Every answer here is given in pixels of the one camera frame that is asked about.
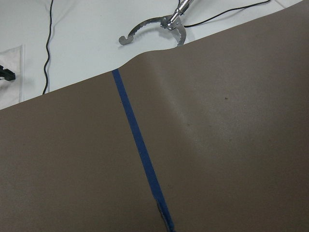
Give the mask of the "brown paper table cover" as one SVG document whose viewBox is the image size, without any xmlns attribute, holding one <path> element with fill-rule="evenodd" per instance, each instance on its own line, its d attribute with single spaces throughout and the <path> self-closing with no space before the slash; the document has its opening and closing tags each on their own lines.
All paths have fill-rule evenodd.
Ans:
<svg viewBox="0 0 309 232">
<path fill-rule="evenodd" d="M 3 232 L 309 229 L 309 3 L 0 112 Z"/>
</svg>

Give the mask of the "blue tape strip by shirt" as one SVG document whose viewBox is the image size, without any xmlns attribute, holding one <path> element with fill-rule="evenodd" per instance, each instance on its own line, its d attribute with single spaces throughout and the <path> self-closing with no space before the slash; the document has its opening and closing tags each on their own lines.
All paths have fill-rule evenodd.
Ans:
<svg viewBox="0 0 309 232">
<path fill-rule="evenodd" d="M 127 95 L 126 88 L 123 83 L 119 70 L 118 69 L 113 70 L 112 75 L 113 75 L 114 82 L 116 84 L 116 88 L 117 88 L 118 94 L 120 96 L 120 99 L 121 99 L 121 102 L 124 108 L 130 129 L 131 129 L 131 133 L 133 135 L 133 138 L 136 144 L 136 148 L 140 156 L 141 163 L 144 168 L 144 172 L 145 172 L 152 196 L 156 202 L 156 205 L 158 207 L 162 220 L 164 221 L 166 230 L 168 232 L 174 232 L 175 226 L 174 226 L 172 217 L 170 215 L 168 205 L 165 201 L 163 192 L 161 190 L 161 186 L 159 184 L 155 170 L 153 168 L 152 161 L 150 159 L 147 147 L 143 140 L 142 133 L 140 131 L 138 122 L 136 120 L 134 111 L 132 109 L 132 106 L 131 106 L 129 97 Z"/>
</svg>

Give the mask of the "silver reacher grabber tool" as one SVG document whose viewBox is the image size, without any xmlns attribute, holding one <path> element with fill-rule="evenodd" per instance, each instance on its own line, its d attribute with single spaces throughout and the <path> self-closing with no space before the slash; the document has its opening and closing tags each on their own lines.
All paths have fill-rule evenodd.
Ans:
<svg viewBox="0 0 309 232">
<path fill-rule="evenodd" d="M 193 0 L 182 0 L 177 8 L 175 9 L 173 14 L 165 15 L 161 17 L 154 17 L 147 19 L 145 21 L 142 21 L 141 23 L 137 24 L 128 34 L 127 37 L 121 36 L 119 38 L 119 43 L 121 45 L 127 45 L 133 42 L 134 36 L 137 33 L 138 30 L 140 30 L 142 27 L 152 24 L 152 23 L 160 23 L 160 27 L 167 29 L 169 31 L 177 30 L 180 39 L 178 41 L 177 46 L 183 46 L 186 40 L 186 30 L 184 25 L 182 24 L 182 21 L 180 17 L 186 12 L 186 10 L 189 8 Z"/>
</svg>

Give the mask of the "black long clamp tool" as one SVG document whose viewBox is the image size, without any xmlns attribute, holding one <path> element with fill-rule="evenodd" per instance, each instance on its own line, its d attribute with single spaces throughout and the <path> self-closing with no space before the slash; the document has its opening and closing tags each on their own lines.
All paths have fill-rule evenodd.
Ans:
<svg viewBox="0 0 309 232">
<path fill-rule="evenodd" d="M 4 67 L 0 65 L 0 79 L 6 81 L 13 81 L 16 79 L 16 75 L 11 70 L 4 69 Z"/>
</svg>

